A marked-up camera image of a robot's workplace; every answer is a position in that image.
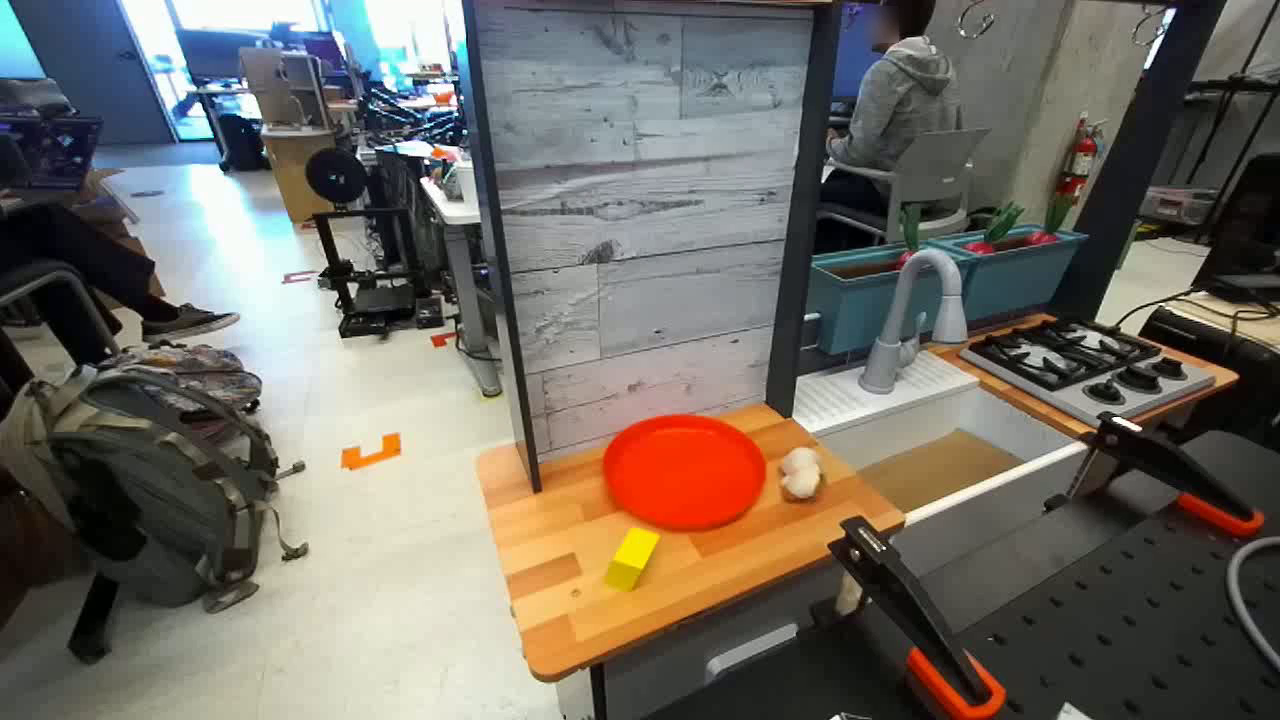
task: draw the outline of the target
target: white sink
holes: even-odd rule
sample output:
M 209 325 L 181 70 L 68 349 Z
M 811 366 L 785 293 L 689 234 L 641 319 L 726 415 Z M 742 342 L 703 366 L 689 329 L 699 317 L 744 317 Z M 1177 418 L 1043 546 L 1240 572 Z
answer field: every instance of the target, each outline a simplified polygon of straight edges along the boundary
M 856 374 L 861 366 L 802 374 L 797 424 L 900 503 L 909 523 L 1084 455 L 1084 442 L 927 353 L 887 394 L 867 394 Z

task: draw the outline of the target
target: blue bin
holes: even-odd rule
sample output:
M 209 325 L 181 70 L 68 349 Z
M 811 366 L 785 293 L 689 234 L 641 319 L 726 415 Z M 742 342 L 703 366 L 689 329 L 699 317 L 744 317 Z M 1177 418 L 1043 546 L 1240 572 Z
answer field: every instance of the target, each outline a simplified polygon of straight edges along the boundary
M 967 255 L 966 311 L 967 325 L 1036 311 L 1055 297 L 1055 282 L 1084 249 L 1084 232 L 1061 232 L 1043 249 L 1010 249 L 997 255 Z
M 966 317 L 967 325 L 1003 319 L 1021 311 L 1036 311 L 1051 301 L 1064 280 L 1072 255 L 1084 244 L 1084 232 L 1061 232 L 1040 249 L 1010 249 L 997 255 L 972 255 L 967 244 L 981 234 L 927 239 L 958 255 L 966 274 Z M 827 354 L 867 354 L 881 325 L 894 304 L 900 249 L 853 249 L 827 252 L 811 258 L 810 272 L 810 311 L 819 311 L 819 353 Z M 932 272 L 920 274 L 911 311 L 925 317 L 925 332 L 932 329 L 932 311 L 941 304 L 941 282 Z
M 810 272 L 810 311 L 819 311 L 819 349 L 827 354 L 864 354 L 872 353 L 881 325 L 894 304 L 900 249 L 853 249 L 811 258 Z M 941 304 L 941 282 L 932 272 L 918 274 L 911 319 L 925 311 L 925 332 Z

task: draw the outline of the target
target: gray faucet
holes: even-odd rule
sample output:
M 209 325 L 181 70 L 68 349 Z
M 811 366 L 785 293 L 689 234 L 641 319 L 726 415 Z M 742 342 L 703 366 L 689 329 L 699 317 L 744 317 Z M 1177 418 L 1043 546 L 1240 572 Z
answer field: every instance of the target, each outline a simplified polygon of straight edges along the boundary
M 856 378 L 872 394 L 887 394 L 894 384 L 900 378 L 900 370 L 918 358 L 920 329 L 911 329 L 911 341 L 903 341 L 909 335 L 903 319 L 909 319 L 911 287 L 918 287 L 918 274 L 925 265 L 932 265 L 937 274 L 943 280 L 943 301 L 932 319 L 932 341 L 941 341 L 941 342 L 967 341 L 967 319 L 966 319 L 966 301 L 961 301 L 966 287 L 961 287 L 958 258 L 937 249 L 918 252 L 903 265 L 903 272 L 896 274 L 894 304 L 887 304 L 884 329 L 875 335 L 872 358 L 867 358 L 864 374 Z

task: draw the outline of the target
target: red fire extinguisher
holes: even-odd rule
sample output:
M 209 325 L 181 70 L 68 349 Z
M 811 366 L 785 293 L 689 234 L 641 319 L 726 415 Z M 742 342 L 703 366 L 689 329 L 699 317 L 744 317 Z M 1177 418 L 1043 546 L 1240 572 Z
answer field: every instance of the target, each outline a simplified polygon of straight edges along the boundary
M 1067 157 L 1064 157 L 1064 167 L 1055 177 L 1055 196 L 1061 200 L 1080 202 L 1084 184 L 1089 184 L 1092 163 L 1096 163 L 1096 152 L 1102 152 L 1102 127 L 1089 122 L 1089 116 L 1080 116 L 1077 121 L 1077 137 L 1072 137 Z

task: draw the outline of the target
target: orange plate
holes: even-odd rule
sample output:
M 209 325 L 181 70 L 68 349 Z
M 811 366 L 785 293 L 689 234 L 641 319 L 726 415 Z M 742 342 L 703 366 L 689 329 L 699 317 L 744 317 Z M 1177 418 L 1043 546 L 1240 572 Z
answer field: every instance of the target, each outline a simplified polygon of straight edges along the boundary
M 657 415 L 622 432 L 606 452 L 616 507 L 671 530 L 744 516 L 766 482 L 761 448 L 707 415 Z

